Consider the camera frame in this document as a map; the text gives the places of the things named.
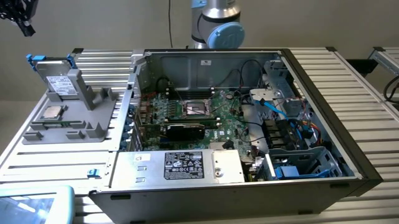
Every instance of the gray wall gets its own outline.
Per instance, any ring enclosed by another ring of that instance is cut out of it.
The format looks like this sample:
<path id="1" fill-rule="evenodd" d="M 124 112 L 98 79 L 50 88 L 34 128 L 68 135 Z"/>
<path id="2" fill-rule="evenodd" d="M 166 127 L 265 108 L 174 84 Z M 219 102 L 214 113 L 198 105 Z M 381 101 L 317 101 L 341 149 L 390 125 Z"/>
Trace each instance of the gray wall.
<path id="1" fill-rule="evenodd" d="M 172 0 L 175 47 L 190 43 L 190 2 Z M 36 100 L 43 94 L 27 53 L 167 48 L 167 5 L 167 0 L 40 0 L 32 38 L 0 21 L 0 100 Z M 346 57 L 366 57 L 373 46 L 399 46 L 398 0 L 241 0 L 241 5 L 245 47 L 335 46 Z"/>

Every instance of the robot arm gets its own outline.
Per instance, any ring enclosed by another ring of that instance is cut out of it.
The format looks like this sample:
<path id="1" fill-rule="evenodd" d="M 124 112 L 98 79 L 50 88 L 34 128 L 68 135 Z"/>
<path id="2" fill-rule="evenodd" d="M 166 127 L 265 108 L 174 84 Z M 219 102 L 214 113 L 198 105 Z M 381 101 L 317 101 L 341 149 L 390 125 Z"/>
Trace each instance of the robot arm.
<path id="1" fill-rule="evenodd" d="M 35 30 L 30 24 L 30 19 L 36 13 L 39 0 L 0 0 L 0 18 L 14 22 L 24 36 L 32 36 Z"/>
<path id="2" fill-rule="evenodd" d="M 237 0 L 193 0 L 194 48 L 234 49 L 245 40 Z"/>

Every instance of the cpu socket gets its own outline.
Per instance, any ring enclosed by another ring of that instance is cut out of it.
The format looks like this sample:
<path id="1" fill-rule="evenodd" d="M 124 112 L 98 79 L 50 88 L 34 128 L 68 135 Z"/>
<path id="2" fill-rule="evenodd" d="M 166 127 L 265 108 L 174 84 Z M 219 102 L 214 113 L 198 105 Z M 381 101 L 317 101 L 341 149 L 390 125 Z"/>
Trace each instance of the cpu socket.
<path id="1" fill-rule="evenodd" d="M 187 100 L 183 102 L 183 114 L 210 115 L 210 105 L 206 100 Z"/>

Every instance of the warning label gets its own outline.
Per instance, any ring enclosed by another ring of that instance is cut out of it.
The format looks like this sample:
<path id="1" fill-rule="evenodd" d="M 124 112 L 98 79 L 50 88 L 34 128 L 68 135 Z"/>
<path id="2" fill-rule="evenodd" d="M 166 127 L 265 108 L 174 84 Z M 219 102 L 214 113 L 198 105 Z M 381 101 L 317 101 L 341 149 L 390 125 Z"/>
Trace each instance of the warning label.
<path id="1" fill-rule="evenodd" d="M 205 178 L 202 152 L 166 153 L 163 177 L 167 180 Z"/>
<path id="2" fill-rule="evenodd" d="M 76 95 L 75 87 L 67 76 L 47 76 L 48 82 L 60 96 Z"/>

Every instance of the screen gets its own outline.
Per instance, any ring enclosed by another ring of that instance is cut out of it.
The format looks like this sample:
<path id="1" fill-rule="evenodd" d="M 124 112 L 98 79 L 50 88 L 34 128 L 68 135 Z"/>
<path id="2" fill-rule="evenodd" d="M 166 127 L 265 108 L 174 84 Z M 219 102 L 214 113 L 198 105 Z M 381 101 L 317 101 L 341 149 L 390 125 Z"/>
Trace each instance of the screen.
<path id="1" fill-rule="evenodd" d="M 55 194 L 0 197 L 0 223 L 44 224 Z"/>

